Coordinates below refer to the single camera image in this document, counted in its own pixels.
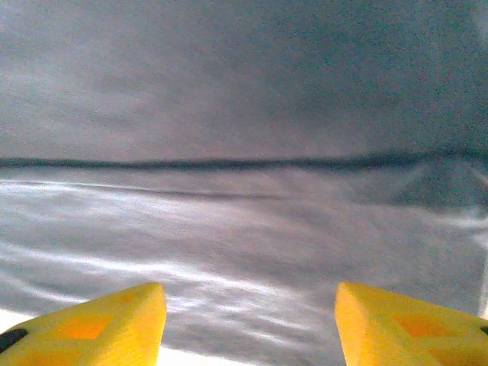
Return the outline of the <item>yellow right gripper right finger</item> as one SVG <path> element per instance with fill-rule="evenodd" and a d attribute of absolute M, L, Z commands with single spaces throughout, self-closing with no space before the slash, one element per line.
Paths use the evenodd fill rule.
<path fill-rule="evenodd" d="M 485 365 L 487 321 L 365 284 L 342 282 L 335 321 L 348 365 Z"/>

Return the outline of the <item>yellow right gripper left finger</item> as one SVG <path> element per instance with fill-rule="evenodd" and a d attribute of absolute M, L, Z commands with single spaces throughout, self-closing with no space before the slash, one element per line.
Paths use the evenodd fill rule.
<path fill-rule="evenodd" d="M 3 365 L 155 365 L 163 287 L 146 283 L 48 313 L 1 334 Z"/>

